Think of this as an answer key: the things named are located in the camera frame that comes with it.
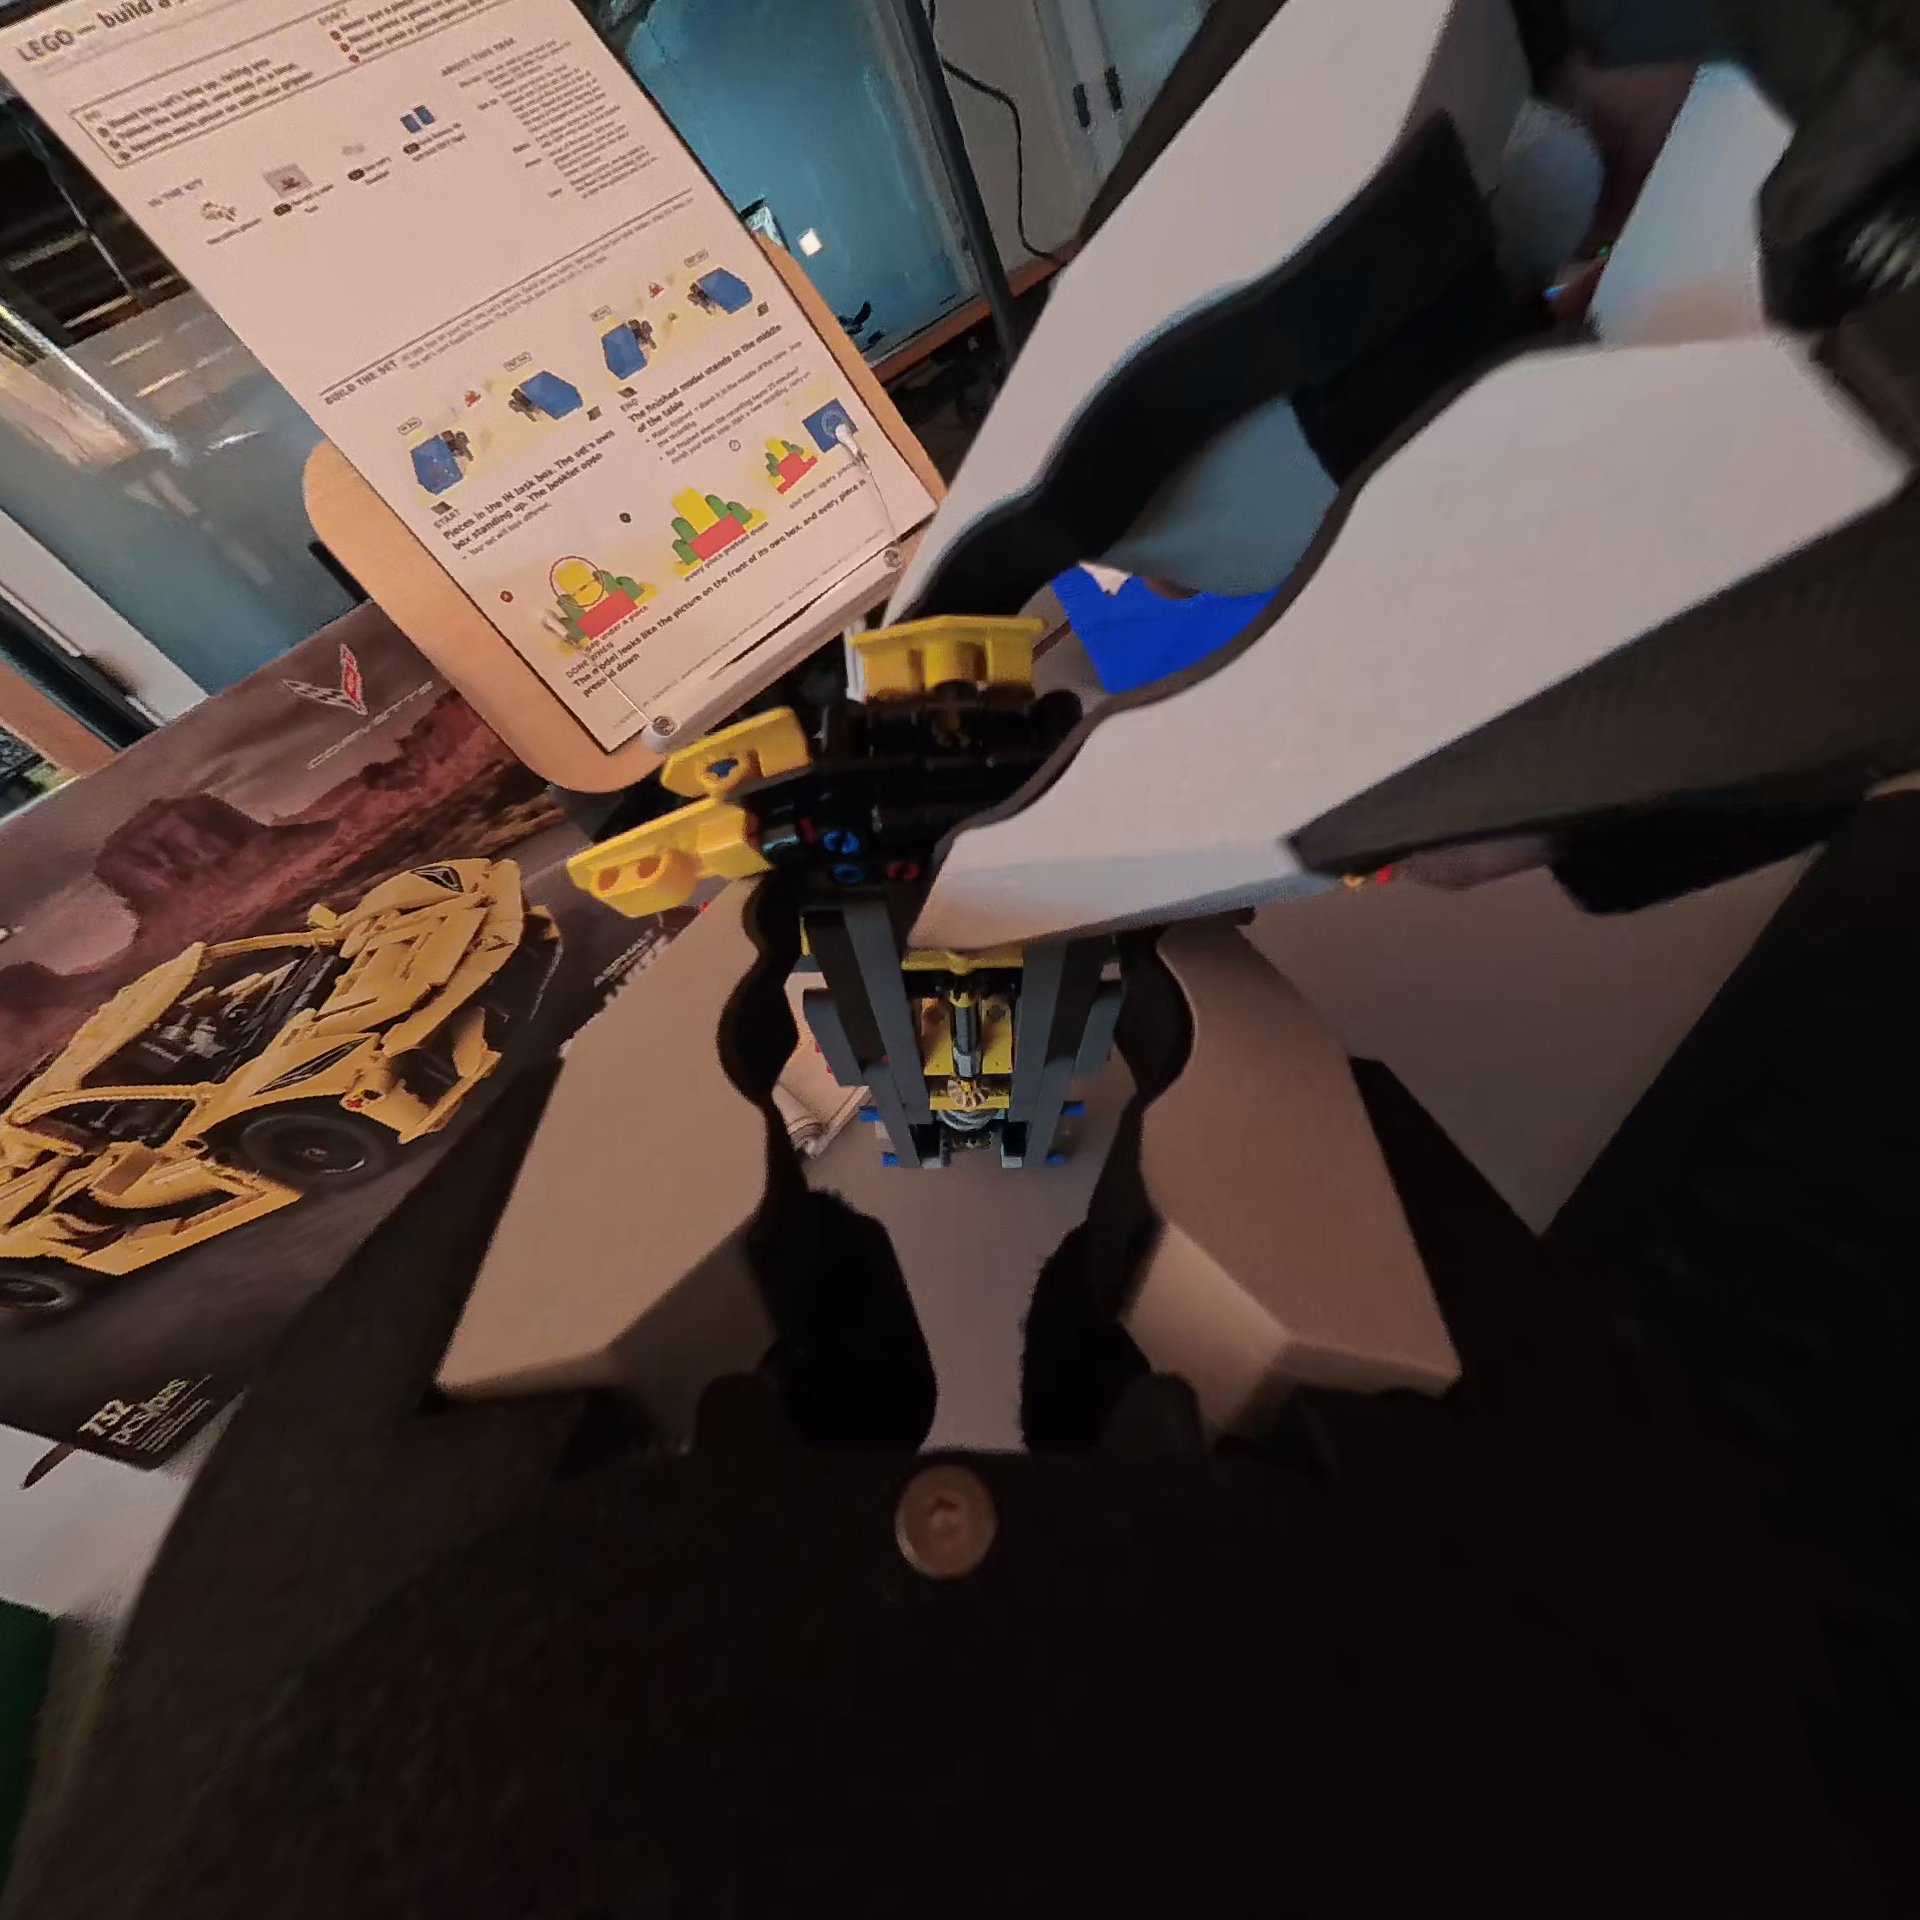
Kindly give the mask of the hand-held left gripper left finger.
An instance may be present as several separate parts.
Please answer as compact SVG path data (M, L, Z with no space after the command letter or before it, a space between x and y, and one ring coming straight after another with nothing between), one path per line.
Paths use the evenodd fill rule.
M453 1399L700 1405L776 1337L759 1245L799 1184L773 1100L796 925L729 881L569 1041L437 1367Z

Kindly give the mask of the printed instruction sheet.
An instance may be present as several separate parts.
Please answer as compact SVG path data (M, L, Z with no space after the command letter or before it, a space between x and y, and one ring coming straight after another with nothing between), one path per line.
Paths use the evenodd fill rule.
M48 4L4 77L602 753L736 709L933 517L576 4Z

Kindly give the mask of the blue plastic bin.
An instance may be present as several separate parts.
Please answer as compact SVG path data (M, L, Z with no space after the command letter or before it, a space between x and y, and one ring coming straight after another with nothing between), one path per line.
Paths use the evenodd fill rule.
M1186 591L1087 561L1062 572L1051 595L1105 693L1130 693L1211 660L1278 601L1278 587Z

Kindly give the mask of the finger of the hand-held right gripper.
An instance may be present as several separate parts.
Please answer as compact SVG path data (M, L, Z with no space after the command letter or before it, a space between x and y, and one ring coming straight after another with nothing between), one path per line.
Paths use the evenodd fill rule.
M1509 4L1284 4L1056 278L887 618L1080 561L1280 587L1521 332L1489 198L1529 77Z
M1534 350L1434 408L1211 669L1105 702L957 829L915 935L979 951L1269 903L1292 832L1883 505L1906 455L1795 332Z

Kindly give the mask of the yellow car lego box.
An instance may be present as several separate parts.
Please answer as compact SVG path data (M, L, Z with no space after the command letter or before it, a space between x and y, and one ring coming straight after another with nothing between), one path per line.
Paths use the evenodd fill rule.
M689 921L373 607L4 817L4 1427L154 1468Z

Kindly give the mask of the black metal pole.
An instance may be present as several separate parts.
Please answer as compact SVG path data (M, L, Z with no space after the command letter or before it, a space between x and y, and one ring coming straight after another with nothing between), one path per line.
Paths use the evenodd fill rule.
M972 254L975 287L988 302L1004 373L1012 373L1023 350L1023 319L1012 283L1004 272L985 203L979 196L972 155L968 153L962 126L955 111L933 26L922 4L890 4L890 13L899 15L905 48L918 75L923 111L930 118L933 146L939 153L939 166L955 193L968 250Z

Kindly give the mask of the lego car chassis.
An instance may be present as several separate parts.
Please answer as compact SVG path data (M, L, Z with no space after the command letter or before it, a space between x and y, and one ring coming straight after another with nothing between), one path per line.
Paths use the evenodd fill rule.
M653 916L709 881L762 881L794 925L799 1041L860 1118L886 1166L937 1168L994 1148L1005 1168L1062 1166L1072 1094L1102 1073L1124 979L1111 941L928 947L939 841L1034 774L1080 720L1067 690L946 680L930 693L791 709L686 743L657 807L628 799L569 863L597 903Z

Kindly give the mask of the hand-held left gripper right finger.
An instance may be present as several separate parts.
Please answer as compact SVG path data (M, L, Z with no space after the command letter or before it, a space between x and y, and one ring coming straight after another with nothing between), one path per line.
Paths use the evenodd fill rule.
M1324 1386L1444 1398L1459 1355L1341 1041L1231 921L1169 928L1134 1067L1144 1229L1116 1320L1202 1427L1251 1436Z

